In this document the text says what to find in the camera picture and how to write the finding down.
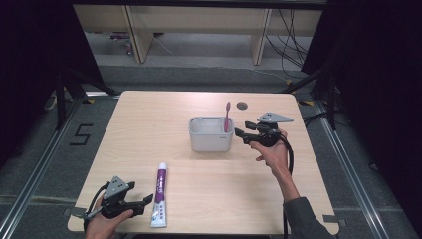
sleeve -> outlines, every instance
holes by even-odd
[[[286,217],[294,239],[332,239],[332,235],[322,226],[314,215],[305,197],[299,197],[284,204]]]

pink toothbrush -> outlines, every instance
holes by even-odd
[[[224,119],[224,132],[227,132],[229,129],[229,110],[230,110],[230,102],[226,105],[226,118]]]

metal frame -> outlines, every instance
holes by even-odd
[[[10,209],[7,216],[2,221],[0,227],[0,236],[3,239],[10,238],[15,231],[19,221],[21,220],[28,204],[31,200],[32,195],[38,188],[41,180],[46,173],[53,155],[57,151],[62,138],[68,130],[70,121],[72,120],[75,112],[82,103],[82,99],[73,100],[70,108],[68,109],[68,116],[63,122],[63,125],[60,129],[57,129],[53,134],[47,148],[45,149],[43,155],[35,166],[31,176],[26,182],[25,186],[21,190],[20,194],[16,198],[16,201],[13,203],[12,208]]]
[[[325,109],[321,102],[316,102],[317,112],[323,113]],[[339,139],[337,132],[332,130],[327,119],[321,119],[322,126],[325,129],[326,134],[328,135],[329,141],[331,142],[332,147],[334,148],[335,153],[337,154],[338,161],[341,164],[341,167],[344,170],[344,174],[347,177],[350,187],[353,190],[354,196],[359,203],[360,208],[362,209],[363,215],[368,222],[368,225],[373,233],[374,238],[376,239],[388,239],[388,233],[384,226],[384,223],[381,220],[375,206],[373,205],[371,199],[369,198],[368,193],[366,192],[362,181],[357,175],[356,170],[353,167],[353,164],[348,157],[347,152],[345,151],[341,140]]]

hand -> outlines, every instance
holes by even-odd
[[[281,134],[287,138],[288,134],[286,131],[280,129]],[[256,141],[251,141],[249,146],[252,149],[257,150],[261,156],[257,157],[257,161],[264,160],[271,168],[271,171],[274,176],[279,177],[280,174],[289,173],[288,170],[288,150],[286,149],[285,144],[279,140],[272,147],[262,146]]]
[[[285,138],[288,137],[286,131],[280,129],[280,132]],[[285,202],[299,198],[300,195],[293,183],[292,176],[289,173],[288,150],[285,144],[279,140],[274,146],[265,147],[256,141],[251,141],[249,146],[261,154],[256,160],[264,160],[267,166],[271,168],[271,172],[277,178],[280,188],[282,189]]]
[[[103,197],[96,202],[96,208],[102,204]],[[98,213],[88,224],[86,239],[111,239],[114,238],[115,228],[133,214],[133,210],[123,211],[113,219],[108,219]]]

toothpaste tube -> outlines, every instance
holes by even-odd
[[[165,162],[161,162],[158,167],[157,187],[155,191],[155,201],[154,201],[154,208],[152,211],[151,227],[166,227],[167,226],[167,223],[165,220],[165,200],[164,200],[166,172],[167,172],[167,164]]]

